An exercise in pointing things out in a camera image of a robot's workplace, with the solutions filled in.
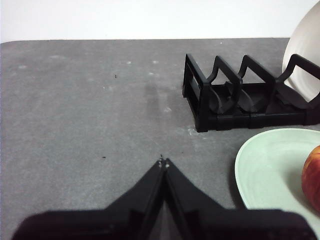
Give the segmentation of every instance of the gray table surface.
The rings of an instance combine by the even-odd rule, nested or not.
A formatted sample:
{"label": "gray table surface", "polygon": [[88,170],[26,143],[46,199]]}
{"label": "gray table surface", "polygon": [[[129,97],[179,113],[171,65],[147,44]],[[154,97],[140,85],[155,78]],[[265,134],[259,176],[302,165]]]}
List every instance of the gray table surface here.
{"label": "gray table surface", "polygon": [[[277,76],[287,43],[287,38],[3,43],[1,239],[10,239],[32,214],[105,208],[160,154],[224,207],[243,208],[235,157],[247,139],[275,127],[197,133],[182,97],[185,54],[193,54],[206,76],[216,55],[237,71],[245,54]],[[254,79],[254,74],[245,78]],[[294,127],[320,130],[320,125]]]}

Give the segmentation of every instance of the white wall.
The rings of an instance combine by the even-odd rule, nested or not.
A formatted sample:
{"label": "white wall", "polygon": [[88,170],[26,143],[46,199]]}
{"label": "white wall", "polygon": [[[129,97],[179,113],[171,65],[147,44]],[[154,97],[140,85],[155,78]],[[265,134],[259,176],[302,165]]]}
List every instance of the white wall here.
{"label": "white wall", "polygon": [[290,37],[318,0],[1,0],[1,42]]}

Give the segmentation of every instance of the black dish rack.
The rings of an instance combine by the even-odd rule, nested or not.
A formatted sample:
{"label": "black dish rack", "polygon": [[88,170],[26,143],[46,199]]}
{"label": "black dish rack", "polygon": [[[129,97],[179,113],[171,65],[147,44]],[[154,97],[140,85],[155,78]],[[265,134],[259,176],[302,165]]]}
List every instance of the black dish rack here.
{"label": "black dish rack", "polygon": [[[221,56],[216,56],[208,78],[192,55],[187,54],[182,94],[189,102],[196,130],[207,132],[320,123],[320,93],[307,102],[297,91],[285,85],[295,66],[320,80],[320,67],[298,54],[291,56],[286,70],[279,77],[273,76],[249,55],[243,57],[238,73]],[[243,83],[247,68],[264,82]],[[213,85],[219,69],[228,81]]]}

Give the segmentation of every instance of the light green plate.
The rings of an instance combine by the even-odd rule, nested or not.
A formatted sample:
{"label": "light green plate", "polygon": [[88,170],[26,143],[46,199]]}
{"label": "light green plate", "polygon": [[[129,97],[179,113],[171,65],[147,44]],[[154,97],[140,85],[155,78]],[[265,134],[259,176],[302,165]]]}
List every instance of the light green plate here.
{"label": "light green plate", "polygon": [[303,165],[320,145],[320,131],[281,128],[251,137],[235,159],[235,179],[248,209],[282,209],[308,221],[320,239],[320,214],[301,188]]}

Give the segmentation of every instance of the apple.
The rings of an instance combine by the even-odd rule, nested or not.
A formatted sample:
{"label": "apple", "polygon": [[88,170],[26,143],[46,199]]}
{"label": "apple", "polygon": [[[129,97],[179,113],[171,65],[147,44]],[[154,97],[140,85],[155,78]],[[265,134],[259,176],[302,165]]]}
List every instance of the apple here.
{"label": "apple", "polygon": [[307,157],[302,170],[302,191],[320,213],[320,145]]}

